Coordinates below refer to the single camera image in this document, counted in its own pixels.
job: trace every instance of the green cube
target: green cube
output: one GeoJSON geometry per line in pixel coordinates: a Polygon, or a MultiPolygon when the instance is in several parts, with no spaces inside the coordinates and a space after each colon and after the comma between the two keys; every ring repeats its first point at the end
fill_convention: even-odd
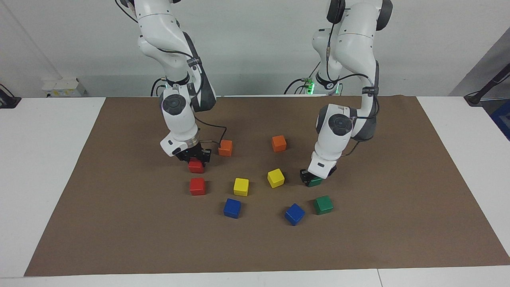
{"type": "Polygon", "coordinates": [[[308,186],[308,187],[317,186],[317,185],[319,185],[319,184],[321,184],[321,183],[322,183],[322,178],[320,178],[320,177],[315,177],[314,179],[312,179],[312,180],[310,181],[310,183],[309,183],[307,186],[308,186]]]}
{"type": "Polygon", "coordinates": [[[317,215],[322,215],[333,211],[333,203],[331,202],[329,196],[317,198],[314,202],[314,206],[317,215]]]}

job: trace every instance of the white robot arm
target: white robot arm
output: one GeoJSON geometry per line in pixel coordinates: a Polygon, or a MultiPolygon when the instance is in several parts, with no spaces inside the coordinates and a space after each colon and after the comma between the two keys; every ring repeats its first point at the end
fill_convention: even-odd
{"type": "Polygon", "coordinates": [[[160,107],[170,133],[161,141],[169,156],[189,162],[209,162],[211,150],[204,150],[198,140],[193,112],[207,111],[216,103],[201,60],[186,32],[172,13],[171,4],[180,0],[121,0],[136,15],[142,32],[138,47],[158,61],[166,74],[166,89],[160,107]]]}
{"type": "Polygon", "coordinates": [[[316,86],[332,93],[344,79],[340,71],[345,67],[353,73],[350,76],[359,77],[363,90],[359,109],[329,104],[320,110],[312,160],[300,173],[307,186],[314,178],[326,179],[336,170],[349,139],[367,141],[374,135],[379,66],[372,51],[373,38],[375,31],[387,25],[392,10],[390,0],[331,0],[327,19],[333,27],[314,35],[313,46],[321,57],[316,86]]]}

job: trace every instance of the power outlet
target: power outlet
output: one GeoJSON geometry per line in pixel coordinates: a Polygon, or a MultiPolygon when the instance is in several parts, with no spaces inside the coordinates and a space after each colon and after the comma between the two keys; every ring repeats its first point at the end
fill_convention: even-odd
{"type": "Polygon", "coordinates": [[[62,79],[56,81],[44,81],[42,86],[44,95],[49,97],[83,97],[87,94],[85,87],[78,79],[62,79]]]}

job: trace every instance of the toy block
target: toy block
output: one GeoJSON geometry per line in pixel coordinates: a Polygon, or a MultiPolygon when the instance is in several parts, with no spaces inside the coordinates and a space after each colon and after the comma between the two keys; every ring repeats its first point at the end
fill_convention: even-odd
{"type": "Polygon", "coordinates": [[[274,152],[282,152],[287,149],[287,142],[285,141],[285,137],[282,135],[274,136],[271,145],[273,145],[274,152]]]}
{"type": "Polygon", "coordinates": [[[248,196],[248,186],[250,181],[244,178],[236,178],[234,182],[234,195],[248,196]]]}
{"type": "Polygon", "coordinates": [[[190,158],[190,162],[188,163],[188,168],[191,173],[203,174],[202,162],[194,157],[190,158]]]}
{"type": "Polygon", "coordinates": [[[206,181],[203,178],[192,178],[190,181],[191,195],[206,195],[206,181]]]}
{"type": "Polygon", "coordinates": [[[275,169],[267,173],[267,181],[272,188],[276,188],[285,183],[285,177],[280,169],[275,169]]]}
{"type": "Polygon", "coordinates": [[[304,217],[304,210],[297,204],[293,204],[287,212],[285,212],[285,219],[287,219],[293,226],[296,226],[304,217]]]}
{"type": "Polygon", "coordinates": [[[218,154],[220,156],[232,156],[232,147],[231,140],[222,139],[218,148],[218,154]]]}
{"type": "Polygon", "coordinates": [[[333,203],[331,202],[331,198],[329,198],[329,196],[323,196],[315,199],[314,207],[317,215],[322,215],[333,211],[333,203]]]}
{"type": "Polygon", "coordinates": [[[322,183],[322,178],[315,177],[312,180],[310,180],[310,183],[307,185],[308,187],[317,186],[322,183]]]}
{"type": "Polygon", "coordinates": [[[234,199],[227,199],[225,202],[225,208],[223,208],[223,214],[231,218],[239,218],[241,212],[241,202],[234,199]]]}

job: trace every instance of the cable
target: cable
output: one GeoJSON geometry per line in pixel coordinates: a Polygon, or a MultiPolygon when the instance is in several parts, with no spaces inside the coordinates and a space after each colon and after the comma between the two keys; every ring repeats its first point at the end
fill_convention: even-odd
{"type": "Polygon", "coordinates": [[[217,144],[217,145],[219,145],[219,146],[220,146],[220,145],[221,145],[221,141],[223,140],[223,137],[224,137],[224,136],[225,136],[225,134],[226,134],[226,127],[225,127],[225,126],[218,126],[218,125],[208,124],[208,123],[206,123],[206,122],[204,122],[204,121],[200,120],[200,119],[199,119],[199,118],[197,118],[196,116],[195,116],[195,119],[196,119],[197,121],[199,121],[200,123],[202,123],[202,124],[206,125],[206,126],[213,127],[213,128],[220,128],[220,129],[223,129],[223,133],[221,134],[221,138],[220,138],[220,141],[219,141],[219,142],[218,142],[218,141],[213,141],[213,140],[204,140],[204,141],[201,141],[201,142],[213,142],[213,143],[215,143],[215,144],[217,144]]]}
{"type": "MultiPolygon", "coordinates": [[[[191,56],[190,54],[185,53],[185,52],[181,52],[181,51],[166,51],[166,50],[163,50],[163,49],[160,49],[160,48],[158,48],[158,50],[160,50],[162,52],[165,52],[165,53],[169,53],[169,54],[181,54],[181,55],[188,56],[190,59],[196,59],[195,57],[191,56]]],[[[198,95],[202,91],[204,77],[203,77],[203,66],[202,66],[202,63],[199,62],[197,65],[200,67],[200,70],[201,70],[201,73],[200,73],[200,87],[198,88],[198,91],[196,92],[196,94],[198,95]]]]}
{"type": "Polygon", "coordinates": [[[333,35],[333,28],[335,28],[335,23],[333,23],[333,25],[331,26],[331,31],[329,32],[329,38],[327,40],[327,48],[326,48],[326,74],[327,74],[327,78],[329,79],[330,82],[336,83],[336,82],[338,82],[340,80],[340,77],[339,77],[339,79],[334,81],[329,76],[329,56],[331,54],[331,36],[333,35]]]}
{"type": "Polygon", "coordinates": [[[377,109],[375,111],[375,114],[371,115],[371,116],[359,116],[358,118],[359,119],[372,119],[372,118],[375,118],[378,114],[379,114],[379,111],[380,111],[380,105],[379,105],[379,99],[377,98],[376,95],[374,95],[374,101],[375,101],[375,108],[377,109]]]}
{"type": "Polygon", "coordinates": [[[119,9],[122,10],[124,12],[124,14],[126,14],[129,18],[131,18],[131,20],[133,20],[134,22],[136,22],[138,24],[138,21],[136,21],[136,19],[134,19],[131,15],[129,15],[129,13],[127,13],[126,10],[124,10],[124,8],[122,8],[120,6],[120,4],[119,4],[119,2],[117,0],[115,0],[115,4],[117,4],[119,9]]]}
{"type": "Polygon", "coordinates": [[[317,70],[317,68],[319,67],[320,65],[320,62],[317,64],[317,66],[315,66],[315,69],[310,73],[310,75],[308,76],[308,78],[311,78],[312,75],[315,73],[315,71],[317,70]]]}
{"type": "Polygon", "coordinates": [[[340,96],[342,96],[342,92],[344,91],[344,84],[339,83],[339,85],[342,85],[342,89],[340,90],[340,96]]]}
{"type": "Polygon", "coordinates": [[[290,83],[290,85],[285,89],[284,94],[287,94],[287,92],[289,91],[290,87],[292,87],[292,85],[294,85],[295,83],[297,83],[299,81],[304,82],[303,79],[296,79],[296,80],[292,81],[292,83],[290,83]]]}
{"type": "Polygon", "coordinates": [[[510,77],[510,74],[508,74],[508,76],[506,76],[503,80],[499,81],[496,83],[496,86],[501,84],[502,82],[504,82],[506,79],[508,79],[510,77]]]}
{"type": "Polygon", "coordinates": [[[162,52],[165,52],[165,53],[169,53],[169,54],[181,54],[181,55],[185,55],[185,56],[190,57],[190,59],[194,59],[195,58],[195,57],[191,56],[190,54],[184,53],[184,52],[181,52],[181,51],[167,51],[167,50],[163,50],[163,49],[160,49],[160,48],[158,48],[158,50],[160,50],[162,52]]]}
{"type": "Polygon", "coordinates": [[[351,150],[348,154],[343,154],[341,157],[351,155],[351,154],[354,152],[354,150],[358,147],[358,145],[359,145],[360,143],[361,143],[361,141],[358,141],[358,142],[356,143],[356,145],[354,145],[354,147],[352,148],[352,150],[351,150]]]}
{"type": "Polygon", "coordinates": [[[357,74],[350,74],[350,75],[347,75],[347,76],[345,76],[345,77],[343,77],[343,78],[339,78],[337,81],[339,81],[339,82],[340,82],[340,81],[342,81],[342,80],[345,80],[345,79],[350,78],[350,77],[355,77],[355,76],[361,76],[361,77],[367,78],[367,79],[370,81],[370,78],[369,78],[367,75],[365,75],[365,74],[359,74],[359,73],[357,73],[357,74]]]}
{"type": "Polygon", "coordinates": [[[162,78],[159,78],[157,79],[154,84],[152,84],[152,89],[150,89],[150,96],[152,97],[152,95],[154,95],[154,89],[156,88],[156,85],[161,82],[163,79],[162,78]]]}
{"type": "Polygon", "coordinates": [[[166,86],[165,86],[165,85],[159,85],[159,86],[156,88],[156,96],[157,96],[157,97],[159,97],[159,92],[158,92],[159,88],[166,88],[166,86]]]}
{"type": "Polygon", "coordinates": [[[0,87],[4,88],[5,91],[9,92],[9,94],[11,94],[11,96],[14,98],[14,94],[11,92],[11,90],[9,90],[6,86],[4,86],[3,84],[0,84],[0,87]]]}
{"type": "Polygon", "coordinates": [[[303,91],[304,88],[306,88],[307,86],[306,85],[302,85],[302,86],[299,86],[297,87],[296,91],[294,92],[294,94],[298,94],[297,93],[297,90],[299,90],[301,88],[301,91],[303,91]]]}

